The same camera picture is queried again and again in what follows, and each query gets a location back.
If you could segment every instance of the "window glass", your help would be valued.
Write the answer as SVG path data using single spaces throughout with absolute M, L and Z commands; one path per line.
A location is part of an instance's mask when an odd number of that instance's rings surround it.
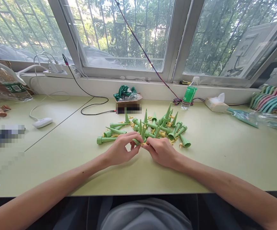
M 164 66 L 174 0 L 123 0 L 120 8 L 155 68 Z M 68 0 L 88 66 L 152 71 L 114 0 Z
M 277 0 L 206 0 L 183 74 L 250 77 L 242 70 L 261 46 L 267 52 L 254 70 L 273 51 L 277 37 L 265 39 L 276 24 Z
M 33 62 L 42 51 L 61 60 L 68 54 L 48 1 L 0 0 L 0 59 Z

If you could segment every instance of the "plastic water bottle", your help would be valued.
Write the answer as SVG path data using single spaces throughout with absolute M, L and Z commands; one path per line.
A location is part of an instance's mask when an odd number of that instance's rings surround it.
M 12 96 L 19 101 L 30 101 L 33 99 L 23 85 L 16 81 L 16 79 L 2 68 L 0 68 L 0 82 L 12 94 Z
M 199 77 L 194 77 L 191 84 L 187 87 L 181 104 L 181 109 L 187 110 L 189 108 L 190 103 L 194 98 L 195 92 L 197 91 L 199 79 Z

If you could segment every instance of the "desk surface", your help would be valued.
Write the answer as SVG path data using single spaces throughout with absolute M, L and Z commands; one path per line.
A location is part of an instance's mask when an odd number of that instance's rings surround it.
M 29 117 L 29 113 L 45 95 L 34 95 L 34 99 L 29 102 L 6 101 L 1 102 L 11 107 L 11 111 L 7 112 L 7 116 L 0 118 L 0 129 L 2 125 L 24 125 L 25 134 L 20 139 L 12 140 L 12 143 L 6 144 L 4 148 L 0 148 L 0 173 L 6 171 L 7 168 L 14 164 L 15 161 L 24 155 L 24 152 L 52 131 L 61 122 L 67 119 L 71 114 L 84 105 L 91 97 L 71 97 L 68 96 L 52 96 L 46 98 L 38 108 L 33 111 L 36 118 L 51 117 L 53 123 L 41 129 L 35 128 L 32 124 L 35 122 Z
M 93 99 L 90 103 L 103 99 Z M 169 102 L 142 101 L 143 119 L 156 111 L 163 115 Z M 112 110 L 114 100 L 86 110 L 98 113 Z M 188 111 L 179 111 L 178 120 L 188 126 L 184 136 L 191 142 L 188 149 L 179 152 L 198 162 L 238 176 L 262 190 L 277 190 L 277 130 L 260 129 L 238 121 L 228 113 L 210 111 L 203 103 L 195 103 Z M 96 138 L 111 122 L 124 120 L 124 115 L 115 113 L 99 116 L 83 116 L 75 112 L 35 145 L 25 156 L 0 175 L 0 197 L 18 196 L 34 186 L 90 161 L 106 151 L 112 143 L 96 144 Z M 127 126 L 122 130 L 131 131 Z M 195 180 L 176 171 L 164 168 L 152 161 L 149 153 L 140 149 L 130 162 L 113 166 L 92 176 L 72 195 L 134 195 L 175 194 L 209 192 Z

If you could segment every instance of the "green label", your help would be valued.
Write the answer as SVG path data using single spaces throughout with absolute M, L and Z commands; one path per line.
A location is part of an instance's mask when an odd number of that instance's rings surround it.
M 196 91 L 197 91 L 196 87 L 187 87 L 183 101 L 191 103 Z
M 11 83 L 11 84 L 3 84 L 5 88 L 11 93 L 22 93 L 25 92 L 26 89 L 23 87 L 21 83 Z

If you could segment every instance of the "window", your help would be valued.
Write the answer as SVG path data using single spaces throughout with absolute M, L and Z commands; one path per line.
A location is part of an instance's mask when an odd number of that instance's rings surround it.
M 198 75 L 214 85 L 251 79 L 277 47 L 277 0 L 205 0 L 188 47 L 177 71 L 185 78 Z
M 277 60 L 277 0 L 119 3 L 166 82 L 250 87 Z M 115 0 L 0 0 L 0 59 L 30 64 L 42 51 L 90 77 L 160 81 Z
M 175 0 L 121 1 L 136 37 L 163 71 Z M 153 71 L 114 0 L 68 0 L 87 66 Z
M 0 0 L 0 59 L 33 62 L 42 51 L 58 59 L 67 53 L 48 1 Z

